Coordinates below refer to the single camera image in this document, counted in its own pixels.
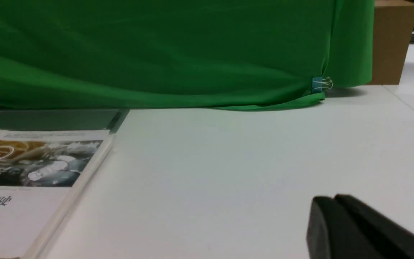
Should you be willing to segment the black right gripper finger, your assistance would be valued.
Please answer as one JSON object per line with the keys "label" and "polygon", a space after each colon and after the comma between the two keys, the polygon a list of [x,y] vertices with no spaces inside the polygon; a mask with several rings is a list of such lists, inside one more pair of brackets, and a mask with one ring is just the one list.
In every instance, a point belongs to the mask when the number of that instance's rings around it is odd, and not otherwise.
{"label": "black right gripper finger", "polygon": [[414,259],[414,233],[351,195],[312,199],[306,244],[311,259]]}

